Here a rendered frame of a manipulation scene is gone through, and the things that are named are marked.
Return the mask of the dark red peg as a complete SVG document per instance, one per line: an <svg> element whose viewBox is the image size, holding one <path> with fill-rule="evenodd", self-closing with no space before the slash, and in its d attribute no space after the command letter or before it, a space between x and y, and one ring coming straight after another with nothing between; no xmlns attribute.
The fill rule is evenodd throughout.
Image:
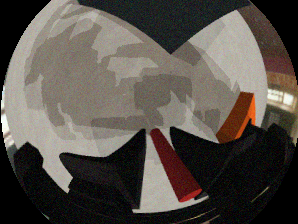
<svg viewBox="0 0 298 224"><path fill-rule="evenodd" d="M192 173L182 163L180 156L170 147L164 133L158 128L153 128L150 131L150 137L152 137L154 147L160 156L162 167L165 168L164 171L168 175L166 177L172 185L174 194L177 194L178 202L189 201L190 198L198 196L202 192L200 184L196 183Z"/></svg>

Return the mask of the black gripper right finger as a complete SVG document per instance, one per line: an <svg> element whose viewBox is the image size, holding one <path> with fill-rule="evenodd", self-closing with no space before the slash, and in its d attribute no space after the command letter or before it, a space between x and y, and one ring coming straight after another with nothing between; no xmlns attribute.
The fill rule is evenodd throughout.
<svg viewBox="0 0 298 224"><path fill-rule="evenodd" d="M229 143L214 143L194 136L192 133L181 131L176 127L170 127L170 140L182 163L186 165L189 172L192 173L196 183L200 184L202 192L193 197L194 201L198 198L208 196L210 186L216 183L225 167L229 164L231 157L238 156L246 148L254 144L257 132L251 132L250 135L231 140Z"/></svg>

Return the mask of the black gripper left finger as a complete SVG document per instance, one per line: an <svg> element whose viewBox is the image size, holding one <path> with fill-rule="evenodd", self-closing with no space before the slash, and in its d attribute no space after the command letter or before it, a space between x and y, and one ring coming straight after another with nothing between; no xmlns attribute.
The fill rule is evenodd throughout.
<svg viewBox="0 0 298 224"><path fill-rule="evenodd" d="M140 209L142 177L145 169L145 128L125 145L105 157L61 153L59 159L68 173L96 184L112 185L120 190L134 210Z"/></svg>

